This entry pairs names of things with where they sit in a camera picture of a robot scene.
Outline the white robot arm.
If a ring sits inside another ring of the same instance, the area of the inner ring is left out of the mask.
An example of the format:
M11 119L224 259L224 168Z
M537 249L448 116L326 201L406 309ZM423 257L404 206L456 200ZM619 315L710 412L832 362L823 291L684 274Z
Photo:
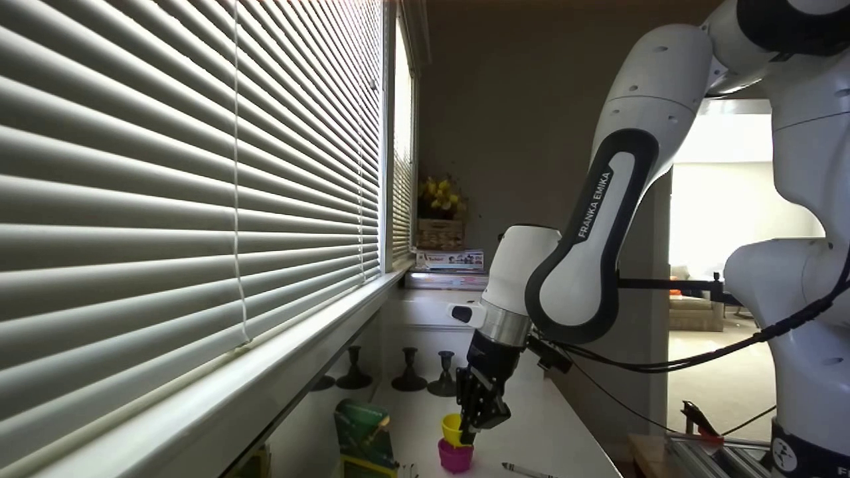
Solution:
M779 478L850 472L850 0L723 0L711 15L645 32L625 59L568 224L513 225L471 305L456 375L472 441L509 417L517 355L582 352L619 309L619 246L714 93L759 84L771 103L775 192L815 216L819 240L735 249L727 291L755 313L775 364L768 465Z

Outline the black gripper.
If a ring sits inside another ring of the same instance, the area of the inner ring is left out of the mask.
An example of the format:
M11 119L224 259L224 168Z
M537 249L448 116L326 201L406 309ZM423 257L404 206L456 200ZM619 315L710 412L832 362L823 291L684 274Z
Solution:
M456 372L459 441L472 443L509 417L505 384L513 378L521 348L491 343L476 332L467 348L467 367Z

